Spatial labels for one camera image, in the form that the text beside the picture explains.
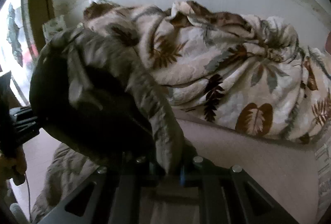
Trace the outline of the person's left hand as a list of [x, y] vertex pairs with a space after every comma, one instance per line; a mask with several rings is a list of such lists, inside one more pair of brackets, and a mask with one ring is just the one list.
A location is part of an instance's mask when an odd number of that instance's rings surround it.
[[11, 155], [5, 155], [1, 152], [1, 184], [13, 178], [15, 173], [25, 175], [26, 170], [27, 163], [22, 146], [15, 149]]

